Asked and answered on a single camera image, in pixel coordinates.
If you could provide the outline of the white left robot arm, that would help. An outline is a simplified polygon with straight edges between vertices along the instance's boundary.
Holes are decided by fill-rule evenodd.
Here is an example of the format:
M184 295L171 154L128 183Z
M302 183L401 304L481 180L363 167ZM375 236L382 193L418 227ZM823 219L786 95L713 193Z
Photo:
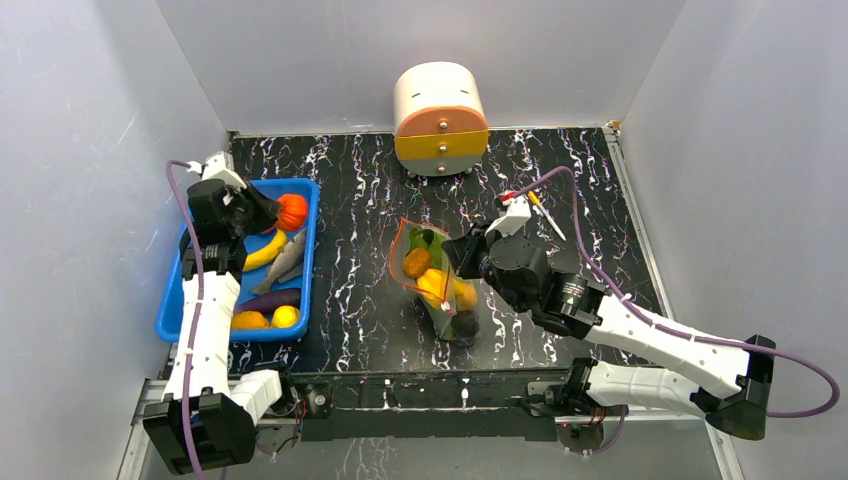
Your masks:
M268 410L294 411L297 387L275 372L229 385L231 323L247 258L245 239L276 220L273 202L247 181L200 180L178 201L186 219L179 244L183 295L177 356L143 426L174 475L249 462L257 423Z

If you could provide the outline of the yellow toy bell pepper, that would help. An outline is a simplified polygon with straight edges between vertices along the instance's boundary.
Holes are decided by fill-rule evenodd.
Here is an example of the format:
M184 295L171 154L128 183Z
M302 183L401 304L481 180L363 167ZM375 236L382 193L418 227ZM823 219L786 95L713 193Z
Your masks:
M423 301L434 309L455 309L453 289L454 277L447 271L430 268L416 279L416 286Z

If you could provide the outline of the orange-yellow toy fruit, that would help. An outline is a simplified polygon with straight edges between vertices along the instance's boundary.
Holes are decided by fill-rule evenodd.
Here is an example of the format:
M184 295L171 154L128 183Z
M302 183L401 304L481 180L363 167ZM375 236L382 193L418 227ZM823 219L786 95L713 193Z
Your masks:
M473 311L477 307L477 288L474 282L455 278L453 282L457 312Z

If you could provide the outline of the orange toy pumpkin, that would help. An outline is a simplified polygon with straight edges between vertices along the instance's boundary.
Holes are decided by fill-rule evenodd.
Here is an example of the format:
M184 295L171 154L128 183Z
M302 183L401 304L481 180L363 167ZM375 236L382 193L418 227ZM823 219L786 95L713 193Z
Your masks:
M287 193L277 199L279 212L275 228L294 233L301 230L309 217L308 200L299 194Z

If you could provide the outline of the green leafy vegetable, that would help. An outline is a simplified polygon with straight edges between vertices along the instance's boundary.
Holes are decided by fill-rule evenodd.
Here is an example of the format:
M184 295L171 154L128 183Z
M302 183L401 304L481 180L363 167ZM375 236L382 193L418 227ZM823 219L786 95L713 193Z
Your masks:
M431 257L431 267L441 269L445 260L442 243L447 239L446 234L434 228L414 226L407 235L409 246L408 253L423 248Z

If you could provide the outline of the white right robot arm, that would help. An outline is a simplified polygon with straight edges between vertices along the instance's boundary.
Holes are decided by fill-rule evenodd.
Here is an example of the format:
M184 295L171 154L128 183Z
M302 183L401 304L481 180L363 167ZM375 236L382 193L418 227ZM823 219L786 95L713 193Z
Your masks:
M737 438L764 438L776 346L771 339L714 337L628 305L594 280L551 267L546 252L523 236L475 227L441 248L460 278L483 280L547 332L650 361L648 367L575 362L563 387L571 411L641 405L697 416Z

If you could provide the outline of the clear red-zipper zip bag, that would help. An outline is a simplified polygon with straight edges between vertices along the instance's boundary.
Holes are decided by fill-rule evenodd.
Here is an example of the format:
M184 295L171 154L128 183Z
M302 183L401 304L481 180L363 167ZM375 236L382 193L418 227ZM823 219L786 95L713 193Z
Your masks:
M440 228L403 218L389 250L388 270L420 299L438 338L469 347L480 331L478 290L455 274L442 249L448 239Z

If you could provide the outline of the dark purple toy fruit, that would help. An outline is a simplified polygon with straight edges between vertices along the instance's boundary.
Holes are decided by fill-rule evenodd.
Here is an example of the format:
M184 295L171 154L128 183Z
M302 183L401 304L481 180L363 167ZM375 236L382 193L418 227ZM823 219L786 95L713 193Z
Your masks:
M476 337L479 332L479 320L474 310L459 311L451 319L450 328L453 340L468 341Z

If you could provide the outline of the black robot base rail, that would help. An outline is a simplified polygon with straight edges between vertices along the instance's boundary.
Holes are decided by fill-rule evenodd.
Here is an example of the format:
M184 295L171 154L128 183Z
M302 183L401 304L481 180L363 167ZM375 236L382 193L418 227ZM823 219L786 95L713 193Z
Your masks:
M565 368L301 372L308 442L367 437L554 441L600 408L565 390Z

